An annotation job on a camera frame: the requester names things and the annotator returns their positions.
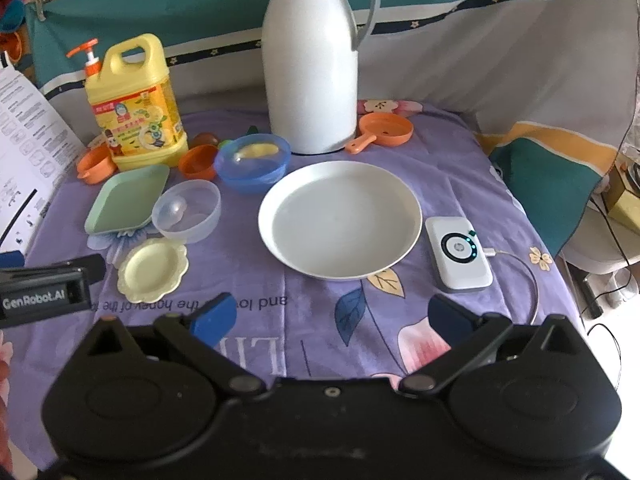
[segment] yellow scalloped plate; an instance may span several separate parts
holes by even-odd
[[[187,248],[167,238],[150,238],[133,248],[118,270],[118,290],[131,303],[155,303],[173,292],[189,268]]]

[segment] cardboard box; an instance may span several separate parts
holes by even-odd
[[[640,196],[634,185],[629,182],[626,172],[620,169],[624,163],[631,167],[633,162],[619,157],[609,172],[609,190],[604,193],[604,202],[609,217],[640,235]]]

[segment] purple tablecloth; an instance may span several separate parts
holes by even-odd
[[[185,116],[190,136],[208,131],[235,138],[255,125],[268,132],[265,114],[217,110]],[[425,105],[411,117],[412,139],[398,148],[370,146],[357,160],[388,169],[413,190],[426,217],[466,216],[484,247],[517,254],[532,268],[540,286],[540,314],[567,314],[577,322],[574,302],[526,215],[482,153],[471,131],[454,115]],[[293,156],[289,171],[345,153]],[[175,170],[168,186],[180,180]],[[216,231],[188,246],[190,268],[180,287],[155,304],[130,304],[116,289],[117,270],[109,265],[103,282],[92,287],[93,312],[83,312],[6,330],[14,345],[8,410],[10,436],[37,466],[54,455],[40,422],[44,395],[76,344],[94,321],[116,314],[126,324],[146,324],[156,316],[187,313],[220,292],[238,300],[238,321],[219,350],[267,380],[295,377],[362,377],[386,374],[392,381],[447,349],[426,319],[429,299],[438,292],[423,233],[411,253],[393,269],[361,282],[322,282],[283,266],[264,247],[257,227],[262,196],[242,196],[219,184],[223,211]],[[88,238],[84,220],[99,186],[71,176],[59,190],[38,232],[28,266],[49,264],[100,250],[120,260],[151,229],[120,237]],[[490,260],[494,284],[458,294],[456,301],[482,313],[496,311],[526,322],[533,285],[514,258]]]

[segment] blue leaf print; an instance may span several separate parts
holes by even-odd
[[[347,292],[335,304],[335,327],[338,329],[344,344],[349,346],[349,341],[358,323],[367,309],[367,298],[364,295],[362,285],[355,290]]]

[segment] black ring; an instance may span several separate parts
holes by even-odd
[[[457,262],[459,264],[468,264],[469,262],[472,262],[473,260],[476,259],[476,256],[478,256],[478,248],[475,248],[475,249],[472,248],[471,249],[471,256],[468,256],[466,258],[459,258],[459,257],[454,256],[453,254],[451,254],[451,252],[447,249],[447,242],[449,240],[451,240],[452,238],[462,238],[469,245],[472,244],[469,241],[469,237],[466,236],[466,235],[462,235],[460,233],[449,233],[448,235],[444,235],[442,237],[442,241],[440,242],[440,247],[442,248],[442,252],[444,252],[454,262]]]

